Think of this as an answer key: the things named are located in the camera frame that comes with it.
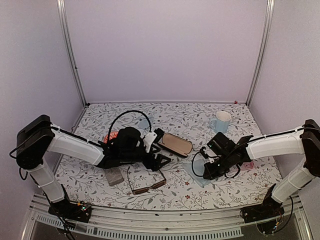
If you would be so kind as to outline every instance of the eyeglasses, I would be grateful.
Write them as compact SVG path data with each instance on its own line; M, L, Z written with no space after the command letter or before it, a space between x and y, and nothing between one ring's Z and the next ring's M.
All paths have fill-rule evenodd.
M165 185L167 183L167 179L165 178L164 174L162 173L162 171L159 169L159 172L161 173L161 176L164 178L162 181L157 182L155 184L153 184L152 186L147 186L147 187L143 187L143 188L139 188L139 189L132 189L130 180L129 180L129 169L130 167L128 167L128 170L126 171L126 175L128 177L128 182L129 182L129 186L131 188L131 191L133 193L133 195L139 195L139 194L144 194L146 192L148 192L150 189L158 189L160 187L162 187L163 185Z

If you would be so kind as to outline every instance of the floral pattern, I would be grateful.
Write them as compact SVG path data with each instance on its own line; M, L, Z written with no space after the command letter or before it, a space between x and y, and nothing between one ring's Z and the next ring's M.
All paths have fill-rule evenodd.
M161 169L167 183L140 195L133 195L130 185L133 189L151 186L163 179L159 172L147 170L141 163L120 166L124 181L109 186L106 170L73 157L63 156L56 177L65 186L71 200L90 201L97 206L143 210L218 209L259 203L267 189L281 179L272 157L243 164L237 177L220 177L204 187L198 186L183 169L182 164L190 163L195 152L214 137L215 133L209 127L209 121L218 111L231 114L232 121L225 135L233 141L237 142L243 136L261 134L247 106L243 104L92 104L87 108L75 134L92 141L102 141L111 122L127 110L140 110L153 116L153 129L161 128L167 133L191 141L192 152L188 157L181 158L162 150L162 154L172 159L171 163ZM114 125L113 131L127 126L139 129L138 124L142 119L143 116L138 113L126 114ZM147 132L145 129L139 130L144 134ZM237 168L233 168L229 176L236 171Z

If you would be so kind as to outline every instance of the vertical metal pole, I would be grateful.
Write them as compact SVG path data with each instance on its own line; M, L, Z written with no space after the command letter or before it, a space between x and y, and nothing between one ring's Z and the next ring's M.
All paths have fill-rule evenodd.
M75 59L74 52L73 52L72 45L71 45L71 38L70 38L66 9L65 9L65 1L64 0L57 0L57 6L58 6L58 12L59 12L62 33L63 33L63 37L64 37L64 42L65 42L65 46L66 46L66 51L68 53L69 62L70 62L71 69L72 69L74 83L76 86L76 90L79 94L81 103L85 107L87 105L87 100L85 97L84 89L83 89L81 81L80 81L78 68L77 68L77 64L76 64L76 59Z
M246 102L245 102L245 104L249 108L252 104L252 101L253 101L253 98L255 95L255 91L257 88L257 84L258 84L258 80L259 80L259 76L260 76L260 72L261 72L261 68L262 68L262 63L263 63L265 52L266 52L269 32L270 32L270 28L271 28L272 16L273 16L273 12L274 12L274 5L275 5L275 0L268 0L267 1L264 27L263 27L263 35L262 35L262 41L261 41L261 45L260 45L259 55L258 55L258 59L256 61L249 93L248 93L248 96L247 96Z

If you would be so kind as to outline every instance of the vent grille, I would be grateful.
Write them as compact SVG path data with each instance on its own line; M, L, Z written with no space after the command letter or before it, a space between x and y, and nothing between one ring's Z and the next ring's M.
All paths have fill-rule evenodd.
M61 221L53 216L47 216L38 213L36 219L38 222L63 229L63 224ZM125 231L107 230L101 227L87 226L84 232L77 230L75 230L75 232L109 240L223 240L243 236L240 227L201 233L154 234L131 233Z

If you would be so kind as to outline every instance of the red object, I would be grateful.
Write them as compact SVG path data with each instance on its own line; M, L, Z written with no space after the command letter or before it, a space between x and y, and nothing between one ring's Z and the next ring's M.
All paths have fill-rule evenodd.
M118 136L118 132L117 132L117 131L112 131L112 132L110 133L110 140L116 138L117 136ZM103 142L104 142L105 144L108 142L108 134L105 135Z

